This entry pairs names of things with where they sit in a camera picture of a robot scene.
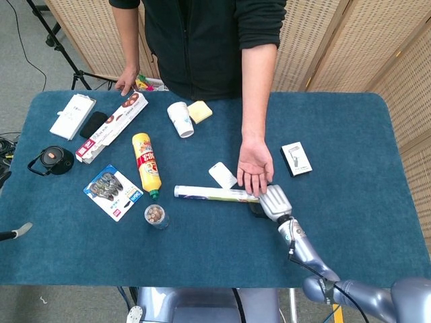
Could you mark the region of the person right hand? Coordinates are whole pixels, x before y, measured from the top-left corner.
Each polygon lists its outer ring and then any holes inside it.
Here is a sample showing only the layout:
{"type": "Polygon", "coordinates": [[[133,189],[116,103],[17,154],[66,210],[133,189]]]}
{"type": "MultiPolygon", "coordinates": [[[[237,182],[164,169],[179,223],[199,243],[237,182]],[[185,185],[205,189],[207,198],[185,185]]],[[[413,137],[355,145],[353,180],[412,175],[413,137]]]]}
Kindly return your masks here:
{"type": "Polygon", "coordinates": [[[139,69],[135,67],[126,67],[114,88],[121,92],[122,96],[126,96],[130,91],[137,90],[136,78],[139,74],[139,69]]]}

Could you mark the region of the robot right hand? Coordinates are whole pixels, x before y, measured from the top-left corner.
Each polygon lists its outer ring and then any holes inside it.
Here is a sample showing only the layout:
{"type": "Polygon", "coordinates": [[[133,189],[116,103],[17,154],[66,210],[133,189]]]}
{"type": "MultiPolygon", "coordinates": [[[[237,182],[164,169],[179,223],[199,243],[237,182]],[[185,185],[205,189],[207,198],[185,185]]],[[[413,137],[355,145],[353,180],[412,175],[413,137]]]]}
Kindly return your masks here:
{"type": "Polygon", "coordinates": [[[249,203],[251,214],[257,218],[278,222],[292,215],[292,206],[280,185],[270,185],[257,203],[249,203]]]}

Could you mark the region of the person left hand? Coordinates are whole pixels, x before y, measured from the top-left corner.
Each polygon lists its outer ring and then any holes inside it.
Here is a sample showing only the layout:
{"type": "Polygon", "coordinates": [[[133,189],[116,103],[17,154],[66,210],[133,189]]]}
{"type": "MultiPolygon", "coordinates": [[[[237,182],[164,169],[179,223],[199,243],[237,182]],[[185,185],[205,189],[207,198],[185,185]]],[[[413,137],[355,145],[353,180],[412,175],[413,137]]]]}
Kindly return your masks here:
{"type": "Polygon", "coordinates": [[[237,182],[248,194],[259,197],[273,181],[273,159],[263,138],[244,137],[239,151],[237,182]]]}

